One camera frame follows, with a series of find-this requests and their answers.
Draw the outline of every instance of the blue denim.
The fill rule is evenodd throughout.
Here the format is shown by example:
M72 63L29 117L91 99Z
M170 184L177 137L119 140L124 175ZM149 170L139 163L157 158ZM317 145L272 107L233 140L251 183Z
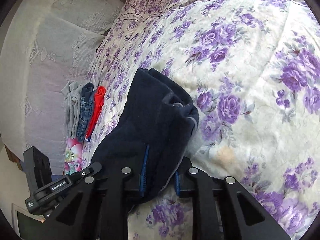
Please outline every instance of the blue denim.
M80 117L79 117L78 129L77 129L78 142L84 141L84 137L87 132L87 127L94 110L94 94L95 93L96 93L96 90L91 93L88 101L84 96L81 96L80 98Z

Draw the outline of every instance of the folded clothes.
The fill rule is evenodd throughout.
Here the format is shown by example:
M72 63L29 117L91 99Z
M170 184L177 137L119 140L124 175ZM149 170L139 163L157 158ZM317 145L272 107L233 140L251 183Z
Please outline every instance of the folded clothes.
M97 92L94 95L94 110L90 122L88 124L87 133L85 135L85 140L90 141L92 132L94 127L96 126L97 120L101 113L103 107L103 98L106 93L106 89L104 87L98 87Z
M83 85L77 81L69 81L61 91L65 103L65 128L67 136L71 139L76 138L82 87Z
M82 87L81 97L84 98L84 102L89 103L89 98L93 92L93 84L87 83Z
M151 200L180 165L198 122L198 110L182 87L153 68L138 68L119 122L91 163L101 163L98 177L130 167L141 177L140 197L132 203Z
M89 121L94 110L94 94L93 84L87 83L82 88L80 117L77 129L77 139L79 142L84 141L84 137L88 128Z
M78 142L84 141L89 122L94 111L94 95L96 94L96 92L97 90L91 93L88 103L85 102L84 97L81 97L80 118L77 130Z

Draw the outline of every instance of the black fabric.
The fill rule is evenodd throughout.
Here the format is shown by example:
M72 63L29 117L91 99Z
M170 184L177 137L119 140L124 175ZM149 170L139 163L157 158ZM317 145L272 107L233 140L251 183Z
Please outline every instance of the black fabric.
M137 203L151 200L179 166L198 121L198 110L182 87L153 68L138 69L118 125L99 144L91 163L102 164L98 177L123 167L141 172L148 145L145 194Z

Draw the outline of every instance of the gray folded clothing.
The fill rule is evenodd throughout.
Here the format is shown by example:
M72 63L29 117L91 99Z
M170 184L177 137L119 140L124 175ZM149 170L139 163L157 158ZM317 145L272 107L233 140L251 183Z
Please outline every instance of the gray folded clothing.
M83 85L77 81L69 81L62 89L65 103L65 128L67 136L76 138L80 116L80 98Z

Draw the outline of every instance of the black plastic mount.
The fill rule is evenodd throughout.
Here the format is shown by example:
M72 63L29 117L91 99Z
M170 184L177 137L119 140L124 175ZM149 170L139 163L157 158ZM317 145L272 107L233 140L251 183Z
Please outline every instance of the black plastic mount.
M96 179L101 165L93 163L34 191L27 208L46 218L34 239L127 240L130 200L139 194L141 171L128 160L124 167ZM209 177L184 157L171 183L179 198L193 199L193 240L290 240L233 177Z

